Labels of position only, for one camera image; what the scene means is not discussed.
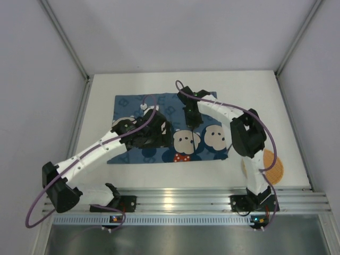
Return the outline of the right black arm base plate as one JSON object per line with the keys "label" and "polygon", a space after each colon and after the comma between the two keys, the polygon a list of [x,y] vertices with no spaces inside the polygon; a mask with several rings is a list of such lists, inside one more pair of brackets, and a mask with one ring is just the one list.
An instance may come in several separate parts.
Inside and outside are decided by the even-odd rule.
{"label": "right black arm base plate", "polygon": [[230,196],[231,210],[235,213],[269,212],[280,211],[278,202],[273,194],[265,199],[250,197],[249,195]]}

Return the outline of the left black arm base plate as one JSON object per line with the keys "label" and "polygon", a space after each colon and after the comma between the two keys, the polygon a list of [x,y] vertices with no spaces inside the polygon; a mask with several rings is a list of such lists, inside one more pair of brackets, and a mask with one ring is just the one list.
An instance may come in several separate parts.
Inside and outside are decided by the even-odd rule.
{"label": "left black arm base plate", "polygon": [[120,197],[115,197],[106,206],[90,206],[91,213],[106,213],[111,212],[113,209],[122,211],[124,213],[133,213],[137,205],[137,197],[134,195],[122,195]]}

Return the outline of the blue cartoon placemat cloth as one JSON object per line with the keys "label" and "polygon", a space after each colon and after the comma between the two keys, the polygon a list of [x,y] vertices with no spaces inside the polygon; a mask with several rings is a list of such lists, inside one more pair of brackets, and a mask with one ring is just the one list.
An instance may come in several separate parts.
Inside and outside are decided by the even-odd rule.
{"label": "blue cartoon placemat cloth", "polygon": [[225,139],[222,124],[202,115],[203,123],[194,129],[196,155],[192,161],[192,133],[185,123],[184,105],[176,93],[160,93],[155,97],[157,110],[171,123],[173,145],[168,148],[131,149],[108,160],[108,164],[178,163],[228,158],[230,143]]}

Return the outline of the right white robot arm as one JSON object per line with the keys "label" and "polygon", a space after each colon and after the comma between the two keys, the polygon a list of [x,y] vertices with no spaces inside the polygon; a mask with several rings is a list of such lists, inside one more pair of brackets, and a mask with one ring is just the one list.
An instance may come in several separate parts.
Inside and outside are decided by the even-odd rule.
{"label": "right white robot arm", "polygon": [[267,129],[257,112],[222,103],[205,90],[194,93],[188,86],[179,89],[177,95],[186,106],[194,108],[195,116],[204,114],[229,127],[232,146],[242,157],[246,170],[248,200],[257,205],[264,203],[271,196],[270,185],[264,176]]}

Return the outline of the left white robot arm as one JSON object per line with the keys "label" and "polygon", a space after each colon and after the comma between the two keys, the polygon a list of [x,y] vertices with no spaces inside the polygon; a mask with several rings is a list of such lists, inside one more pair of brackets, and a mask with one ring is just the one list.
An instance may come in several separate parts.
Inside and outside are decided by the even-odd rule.
{"label": "left white robot arm", "polygon": [[121,195],[111,183],[82,184],[81,178],[112,158],[138,149],[172,146],[171,123],[159,111],[148,109],[144,115],[116,121],[97,142],[58,164],[42,167],[42,186],[58,213],[65,213],[76,205],[89,205],[90,211],[117,209]]}

